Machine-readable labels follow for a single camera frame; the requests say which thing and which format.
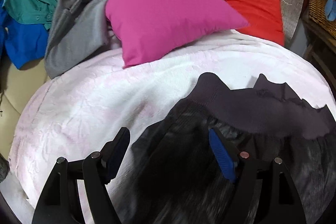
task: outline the shirt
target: shirt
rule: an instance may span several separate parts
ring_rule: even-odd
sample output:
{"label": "shirt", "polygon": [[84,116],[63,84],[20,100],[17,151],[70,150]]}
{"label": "shirt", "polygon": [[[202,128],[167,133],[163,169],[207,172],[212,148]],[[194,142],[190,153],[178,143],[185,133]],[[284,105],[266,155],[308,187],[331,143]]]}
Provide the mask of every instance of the shirt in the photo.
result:
{"label": "shirt", "polygon": [[0,25],[0,50],[3,45],[16,68],[44,56],[48,32],[42,24],[20,24],[1,7]]}
{"label": "shirt", "polygon": [[51,27],[57,0],[4,0],[3,7],[21,24],[44,24]]}

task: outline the metal rivet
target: metal rivet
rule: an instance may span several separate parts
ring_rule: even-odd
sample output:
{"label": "metal rivet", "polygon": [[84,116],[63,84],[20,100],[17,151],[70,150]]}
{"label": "metal rivet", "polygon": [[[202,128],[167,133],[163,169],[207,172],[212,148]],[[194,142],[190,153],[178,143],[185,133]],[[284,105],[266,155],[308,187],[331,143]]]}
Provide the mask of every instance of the metal rivet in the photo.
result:
{"label": "metal rivet", "polygon": [[65,161],[65,158],[64,158],[64,157],[59,157],[59,158],[56,160],[56,162],[57,162],[58,164],[61,164],[63,161]]}
{"label": "metal rivet", "polygon": [[247,159],[249,156],[250,156],[250,154],[249,153],[247,153],[247,152],[245,152],[245,151],[243,151],[243,152],[240,152],[240,154],[239,154],[243,159]]}
{"label": "metal rivet", "polygon": [[96,159],[100,157],[100,152],[95,151],[91,153],[91,158]]}
{"label": "metal rivet", "polygon": [[276,158],[274,159],[274,161],[275,161],[275,163],[277,163],[277,164],[282,164],[282,159],[281,159],[281,158],[276,157]]}

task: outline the blue shirt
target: blue shirt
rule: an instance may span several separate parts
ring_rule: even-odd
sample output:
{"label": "blue shirt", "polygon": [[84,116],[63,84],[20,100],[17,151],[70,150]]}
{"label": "blue shirt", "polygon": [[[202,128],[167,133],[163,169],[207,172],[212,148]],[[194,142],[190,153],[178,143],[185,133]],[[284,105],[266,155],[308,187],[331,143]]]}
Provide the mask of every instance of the blue shirt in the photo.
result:
{"label": "blue shirt", "polygon": [[48,32],[42,24],[20,24],[12,19],[0,1],[0,49],[6,49],[12,63],[21,68],[28,61],[44,57]]}

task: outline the wooden furniture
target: wooden furniture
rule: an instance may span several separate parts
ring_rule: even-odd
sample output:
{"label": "wooden furniture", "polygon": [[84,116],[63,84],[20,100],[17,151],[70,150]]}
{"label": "wooden furniture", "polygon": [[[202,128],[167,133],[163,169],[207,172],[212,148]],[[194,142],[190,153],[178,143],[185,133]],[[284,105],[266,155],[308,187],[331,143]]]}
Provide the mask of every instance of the wooden furniture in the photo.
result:
{"label": "wooden furniture", "polygon": [[336,39],[310,20],[308,13],[302,19],[309,40],[303,58],[324,76],[336,98]]}

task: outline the pink pillow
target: pink pillow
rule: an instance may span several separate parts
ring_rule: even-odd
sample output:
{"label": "pink pillow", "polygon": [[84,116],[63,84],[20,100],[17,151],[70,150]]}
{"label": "pink pillow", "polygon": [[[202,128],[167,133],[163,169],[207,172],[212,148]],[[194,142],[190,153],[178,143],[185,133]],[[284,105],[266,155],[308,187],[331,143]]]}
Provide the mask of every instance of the pink pillow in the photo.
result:
{"label": "pink pillow", "polygon": [[125,67],[155,61],[206,34],[248,26],[224,0],[108,0]]}

